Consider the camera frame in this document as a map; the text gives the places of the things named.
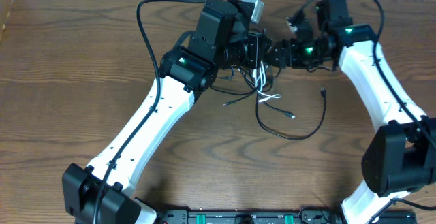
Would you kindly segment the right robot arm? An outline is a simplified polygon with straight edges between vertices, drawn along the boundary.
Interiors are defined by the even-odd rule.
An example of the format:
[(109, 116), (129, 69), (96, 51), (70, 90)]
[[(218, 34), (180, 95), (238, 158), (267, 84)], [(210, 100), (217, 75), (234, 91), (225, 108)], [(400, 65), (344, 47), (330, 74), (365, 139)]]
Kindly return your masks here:
[(346, 0), (316, 4), (321, 35), (314, 37), (302, 10), (288, 18), (294, 39), (266, 53), (278, 68), (314, 70), (332, 61), (355, 86), (371, 118), (375, 136), (362, 157), (363, 180), (341, 202), (332, 223), (377, 223), (391, 205), (435, 182), (435, 120), (405, 92), (390, 69), (379, 31), (356, 25)]

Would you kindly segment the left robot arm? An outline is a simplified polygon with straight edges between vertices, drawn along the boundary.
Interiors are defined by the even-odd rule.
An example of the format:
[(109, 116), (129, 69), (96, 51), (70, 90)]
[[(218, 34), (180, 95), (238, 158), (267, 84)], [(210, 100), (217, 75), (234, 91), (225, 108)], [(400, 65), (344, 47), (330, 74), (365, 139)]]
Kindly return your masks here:
[(156, 210), (132, 197), (154, 152), (219, 70), (260, 64), (269, 41), (249, 27), (264, 4), (203, 0), (202, 6), (196, 28), (153, 60), (153, 85), (121, 132), (86, 167), (71, 164), (64, 172), (65, 209), (76, 223), (154, 223)]

